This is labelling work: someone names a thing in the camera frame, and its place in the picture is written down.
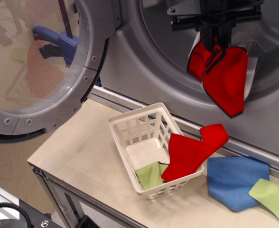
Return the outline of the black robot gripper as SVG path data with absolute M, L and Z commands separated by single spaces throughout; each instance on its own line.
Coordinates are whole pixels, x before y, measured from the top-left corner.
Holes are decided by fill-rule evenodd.
M 262 0 L 185 0 L 167 9 L 173 30 L 198 29 L 201 41 L 208 51 L 213 51 L 215 28 L 217 43 L 228 47 L 232 25 L 261 18 Z

